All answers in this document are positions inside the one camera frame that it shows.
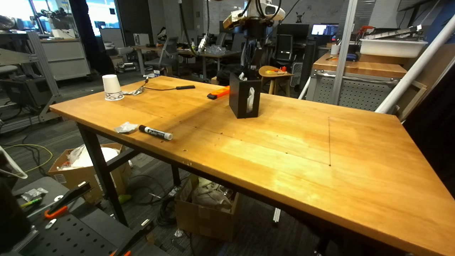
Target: cardboard box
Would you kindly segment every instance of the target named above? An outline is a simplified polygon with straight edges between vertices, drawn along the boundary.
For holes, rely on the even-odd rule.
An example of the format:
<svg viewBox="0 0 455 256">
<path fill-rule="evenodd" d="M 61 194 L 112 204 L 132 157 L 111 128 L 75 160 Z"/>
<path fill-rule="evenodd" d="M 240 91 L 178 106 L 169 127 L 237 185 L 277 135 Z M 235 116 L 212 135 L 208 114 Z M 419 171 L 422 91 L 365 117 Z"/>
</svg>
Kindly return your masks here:
<svg viewBox="0 0 455 256">
<path fill-rule="evenodd" d="M 104 144 L 102 147 L 122 150 L 119 144 Z M 101 190 L 99 180 L 95 174 L 95 170 L 92 167 L 88 168 L 78 168 L 78 170 L 70 170 L 70 171 L 60 171 L 58 167 L 64 167 L 68 164 L 67 155 L 71 153 L 71 150 L 65 150 L 53 164 L 53 167 L 48 170 L 48 175 L 53 177 L 55 181 L 67 187 L 68 190 L 77 188 L 78 184 L 82 181 L 87 181 L 91 185 L 91 190 L 84 195 L 84 199 L 90 205 L 97 205 L 102 197 L 104 192 Z M 126 192 L 126 184 L 125 177 L 131 174 L 131 168 L 126 164 L 118 167 L 111 172 L 111 178 L 114 181 L 114 187 L 117 190 L 118 195 L 122 195 Z"/>
<path fill-rule="evenodd" d="M 190 177 L 176 197 L 175 217 L 179 229 L 219 241 L 232 241 L 237 217 L 239 194 L 235 195 L 230 211 L 202 207 L 192 202 L 198 177 Z"/>
</svg>

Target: white cabinet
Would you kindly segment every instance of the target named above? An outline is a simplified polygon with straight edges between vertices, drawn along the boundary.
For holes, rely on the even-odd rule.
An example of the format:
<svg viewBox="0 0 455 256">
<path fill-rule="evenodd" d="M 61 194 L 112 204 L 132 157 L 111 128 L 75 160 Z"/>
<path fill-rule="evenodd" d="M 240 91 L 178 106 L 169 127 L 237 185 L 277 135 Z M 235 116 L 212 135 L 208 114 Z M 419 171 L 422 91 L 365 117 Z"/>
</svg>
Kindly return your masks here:
<svg viewBox="0 0 455 256">
<path fill-rule="evenodd" d="M 43 40 L 41 44 L 55 81 L 90 74 L 80 40 Z"/>
</svg>

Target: workbench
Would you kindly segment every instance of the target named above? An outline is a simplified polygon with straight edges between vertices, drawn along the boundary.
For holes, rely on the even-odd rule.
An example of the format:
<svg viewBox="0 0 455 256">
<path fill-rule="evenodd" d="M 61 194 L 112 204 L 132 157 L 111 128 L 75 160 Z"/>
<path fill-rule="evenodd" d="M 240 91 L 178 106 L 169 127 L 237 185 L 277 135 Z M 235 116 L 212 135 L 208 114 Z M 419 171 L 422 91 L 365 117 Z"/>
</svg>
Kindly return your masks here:
<svg viewBox="0 0 455 256">
<path fill-rule="evenodd" d="M 300 100 L 328 103 L 374 111 L 407 73 L 397 63 L 345 62 L 341 90 L 334 96 L 338 57 L 324 54 L 313 64 L 313 74 Z"/>
<path fill-rule="evenodd" d="M 257 118 L 237 120 L 217 86 L 158 77 L 152 89 L 51 107 L 78 124 L 115 217 L 126 224 L 109 171 L 138 153 L 417 255 L 455 255 L 455 202 L 394 116 L 262 94 Z M 142 83 L 124 87 L 135 90 Z M 117 134 L 125 121 L 171 133 Z M 131 148 L 105 162 L 98 135 Z"/>
<path fill-rule="evenodd" d="M 335 71 L 338 67 L 338 57 L 330 53 L 321 56 L 314 64 L 313 70 Z M 399 80 L 407 74 L 407 70 L 392 63 L 370 63 L 370 62 L 345 62 L 347 76 L 368 76 Z"/>
</svg>

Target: black marker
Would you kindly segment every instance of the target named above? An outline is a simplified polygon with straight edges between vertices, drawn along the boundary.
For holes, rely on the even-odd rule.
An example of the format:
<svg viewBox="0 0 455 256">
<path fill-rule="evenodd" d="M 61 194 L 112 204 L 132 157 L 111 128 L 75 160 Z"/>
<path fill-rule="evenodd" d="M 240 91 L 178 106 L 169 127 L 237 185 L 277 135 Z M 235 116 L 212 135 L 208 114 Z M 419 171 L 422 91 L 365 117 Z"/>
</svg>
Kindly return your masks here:
<svg viewBox="0 0 455 256">
<path fill-rule="evenodd" d="M 175 87 L 176 90 L 189 90 L 189 89 L 196 89 L 195 86 L 179 86 L 179 87 Z"/>
<path fill-rule="evenodd" d="M 153 128 L 149 128 L 149 127 L 145 127 L 145 126 L 139 126 L 139 131 L 144 133 L 144 134 L 149 134 L 152 137 L 158 137 L 158 138 L 166 140 L 166 141 L 172 140 L 172 134 L 163 133 L 163 131 L 158 131 L 158 130 L 153 130 Z"/>
</svg>

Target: table top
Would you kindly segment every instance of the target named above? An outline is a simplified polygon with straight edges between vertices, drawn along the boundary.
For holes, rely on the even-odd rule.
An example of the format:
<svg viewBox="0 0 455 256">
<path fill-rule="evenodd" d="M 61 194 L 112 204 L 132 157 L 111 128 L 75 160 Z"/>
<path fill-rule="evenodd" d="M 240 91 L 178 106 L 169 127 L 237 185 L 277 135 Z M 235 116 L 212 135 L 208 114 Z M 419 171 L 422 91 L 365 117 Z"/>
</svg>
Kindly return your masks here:
<svg viewBox="0 0 455 256">
<path fill-rule="evenodd" d="M 455 202 L 394 116 L 262 94 L 259 117 L 237 120 L 227 98 L 206 98 L 217 86 L 148 87 L 182 84 L 196 89 L 114 103 L 98 93 L 51 111 L 391 246 L 455 255 Z M 125 121 L 173 140 L 115 134 Z"/>
<path fill-rule="evenodd" d="M 338 67 L 338 57 L 331 57 L 328 53 L 321 56 L 314 64 L 313 70 L 335 71 Z M 367 63 L 367 62 L 345 62 L 345 74 L 360 74 L 385 79 L 402 79 L 407 70 L 399 64 L 390 63 Z"/>
</svg>

